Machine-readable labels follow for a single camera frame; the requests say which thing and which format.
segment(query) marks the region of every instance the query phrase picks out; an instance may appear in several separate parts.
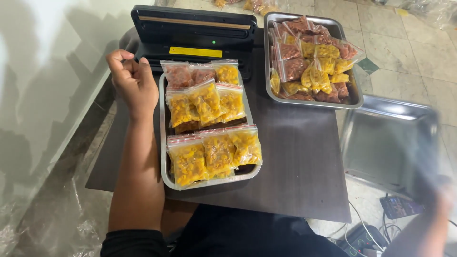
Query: hand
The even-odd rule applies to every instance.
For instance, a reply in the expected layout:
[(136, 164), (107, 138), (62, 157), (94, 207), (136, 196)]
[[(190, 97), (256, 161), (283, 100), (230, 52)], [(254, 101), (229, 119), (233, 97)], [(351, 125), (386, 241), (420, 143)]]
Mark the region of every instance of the hand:
[(152, 76), (151, 66), (146, 58), (139, 64), (133, 54), (118, 49), (106, 55), (112, 74), (112, 82), (124, 99), (133, 121), (151, 121), (159, 99), (159, 89)]

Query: finger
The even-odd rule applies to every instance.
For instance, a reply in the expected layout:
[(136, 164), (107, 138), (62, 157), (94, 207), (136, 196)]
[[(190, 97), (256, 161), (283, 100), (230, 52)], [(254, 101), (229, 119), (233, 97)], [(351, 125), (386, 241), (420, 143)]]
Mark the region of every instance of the finger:
[(121, 61), (125, 59), (132, 59), (133, 56), (133, 53), (127, 52), (123, 49), (118, 49), (106, 55), (106, 62), (108, 63), (108, 67), (112, 73), (118, 73), (124, 69)]
[(154, 77), (152, 76), (151, 66), (149, 65), (148, 60), (145, 57), (140, 59), (139, 70), (140, 74), (140, 86), (150, 87), (155, 85)]
[(134, 59), (126, 60), (125, 62), (122, 63), (122, 66), (124, 67), (125, 70), (130, 71), (130, 73), (132, 73), (132, 74), (137, 72), (138, 68), (139, 68), (138, 63), (135, 62)]

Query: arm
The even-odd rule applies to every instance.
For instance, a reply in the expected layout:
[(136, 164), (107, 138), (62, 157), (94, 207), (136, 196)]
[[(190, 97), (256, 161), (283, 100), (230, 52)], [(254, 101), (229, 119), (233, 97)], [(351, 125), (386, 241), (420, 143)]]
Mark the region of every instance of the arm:
[(383, 257), (442, 257), (452, 211), (450, 191), (437, 195), (434, 207), (412, 220), (383, 253)]
[(130, 113), (108, 231), (160, 230), (165, 192), (153, 127), (158, 88), (145, 58), (137, 64), (132, 53), (116, 50), (106, 60), (113, 85)]

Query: black sleeve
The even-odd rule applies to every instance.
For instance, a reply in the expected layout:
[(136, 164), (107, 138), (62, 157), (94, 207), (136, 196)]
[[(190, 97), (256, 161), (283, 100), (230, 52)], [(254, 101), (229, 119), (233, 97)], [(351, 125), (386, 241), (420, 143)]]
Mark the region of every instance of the black sleeve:
[(167, 257), (168, 248), (157, 230), (118, 230), (106, 234), (101, 257)]

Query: stainless steel tray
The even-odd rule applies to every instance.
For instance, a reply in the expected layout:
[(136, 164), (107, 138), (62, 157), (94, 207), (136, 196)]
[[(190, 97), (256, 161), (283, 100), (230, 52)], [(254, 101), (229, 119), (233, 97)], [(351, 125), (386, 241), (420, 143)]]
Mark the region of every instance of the stainless steel tray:
[(346, 115), (340, 139), (346, 177), (413, 198), (418, 178), (436, 174), (438, 115), (428, 106), (364, 98)]
[[(285, 103), (293, 103), (293, 104), (303, 104), (303, 105), (311, 105), (315, 107), (326, 107), (331, 109), (357, 109), (363, 104), (363, 95), (362, 91), (360, 90), (359, 86), (356, 83), (356, 79), (354, 77), (353, 70), (349, 70), (347, 74), (349, 75), (349, 81), (351, 82), (348, 85), (347, 90), (349, 92), (349, 96), (351, 98), (349, 104), (342, 104), (342, 103), (328, 103), (328, 102), (311, 102), (311, 101), (300, 101), (300, 100), (289, 100), (283, 99), (275, 96), (270, 89), (270, 47), (272, 45), (271, 38), (268, 35), (268, 28), (273, 27), (273, 21), (275, 22), (283, 22), (289, 21), (293, 19), (297, 19), (301, 17), (300, 14), (289, 14), (289, 13), (281, 13), (281, 12), (269, 12), (265, 16), (265, 24), (264, 24), (264, 37), (265, 37), (265, 74), (266, 74), (266, 91), (270, 95), (271, 98), (278, 102), (285, 102)], [(306, 16), (309, 20), (311, 20), (314, 24), (319, 24), (326, 27), (330, 35), (334, 38), (338, 39), (346, 39), (343, 31), (343, 27), (341, 24), (333, 19), (330, 18), (322, 18), (322, 17), (314, 17), (314, 16)]]
[[(239, 75), (239, 81), (243, 86), (243, 80), (241, 75)], [(160, 104), (160, 173), (162, 179), (164, 180), (165, 185), (174, 190), (187, 190), (198, 187), (207, 187), (212, 185), (225, 184), (240, 180), (251, 179), (257, 173), (259, 173), (261, 165), (245, 165), (241, 166), (239, 171), (235, 172), (235, 176), (224, 178), (224, 179), (213, 179), (208, 181), (199, 181), (191, 184), (186, 188), (179, 188), (171, 180), (168, 170), (170, 169), (170, 159), (167, 156), (166, 145), (167, 145), (167, 136), (172, 135), (173, 129), (168, 129), (168, 124), (170, 123), (170, 111), (165, 104), (165, 91), (166, 91), (166, 79), (165, 74), (162, 74), (159, 81), (159, 104)], [(251, 109), (249, 108), (248, 98), (246, 93), (243, 94), (243, 103), (244, 111), (246, 112), (246, 119), (248, 124), (254, 124), (252, 121)]]

